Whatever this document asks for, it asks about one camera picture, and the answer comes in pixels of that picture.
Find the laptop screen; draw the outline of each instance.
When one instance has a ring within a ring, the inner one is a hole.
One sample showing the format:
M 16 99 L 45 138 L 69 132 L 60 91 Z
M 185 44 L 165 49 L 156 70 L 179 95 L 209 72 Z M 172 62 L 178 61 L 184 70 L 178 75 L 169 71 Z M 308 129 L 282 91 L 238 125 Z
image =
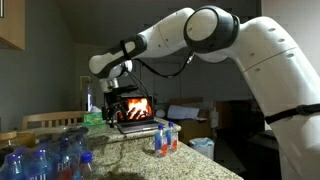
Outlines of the laptop screen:
M 117 121 L 135 122 L 153 119 L 152 97 L 121 97 L 123 109 L 117 112 Z

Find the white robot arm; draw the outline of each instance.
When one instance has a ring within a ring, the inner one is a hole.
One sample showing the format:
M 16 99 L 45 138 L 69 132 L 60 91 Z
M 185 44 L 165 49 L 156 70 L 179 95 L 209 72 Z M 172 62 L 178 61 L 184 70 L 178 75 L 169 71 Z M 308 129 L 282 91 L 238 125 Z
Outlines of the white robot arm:
M 108 93 L 128 59 L 162 57 L 183 47 L 208 62 L 233 59 L 279 142 L 282 178 L 319 179 L 320 113 L 300 107 L 320 102 L 320 78 L 293 38 L 268 17 L 240 24 L 215 6 L 185 8 L 92 57 L 89 66 Z

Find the cabinet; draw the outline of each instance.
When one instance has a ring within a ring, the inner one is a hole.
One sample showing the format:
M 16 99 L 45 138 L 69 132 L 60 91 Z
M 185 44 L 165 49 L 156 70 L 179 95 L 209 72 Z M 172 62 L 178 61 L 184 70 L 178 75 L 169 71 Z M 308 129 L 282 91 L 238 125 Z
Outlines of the cabinet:
M 25 0 L 0 0 L 4 16 L 0 17 L 0 48 L 25 49 Z

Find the green object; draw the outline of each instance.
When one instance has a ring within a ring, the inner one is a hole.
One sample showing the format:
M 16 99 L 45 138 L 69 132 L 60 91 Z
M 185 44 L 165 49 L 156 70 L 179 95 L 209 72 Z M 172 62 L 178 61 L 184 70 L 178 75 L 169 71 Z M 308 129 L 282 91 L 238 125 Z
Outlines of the green object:
M 100 125 L 100 124 L 104 124 L 101 112 L 83 115 L 83 125 L 84 126 L 96 126 L 96 125 Z

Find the ceiling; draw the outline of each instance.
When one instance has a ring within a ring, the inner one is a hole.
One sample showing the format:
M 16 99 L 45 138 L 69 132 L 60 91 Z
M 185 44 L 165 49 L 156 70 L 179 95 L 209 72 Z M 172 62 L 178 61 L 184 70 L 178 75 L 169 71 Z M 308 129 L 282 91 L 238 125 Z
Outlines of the ceiling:
M 184 7 L 216 5 L 232 9 L 235 4 L 232 0 L 55 1 L 75 42 L 101 46 L 113 46 Z

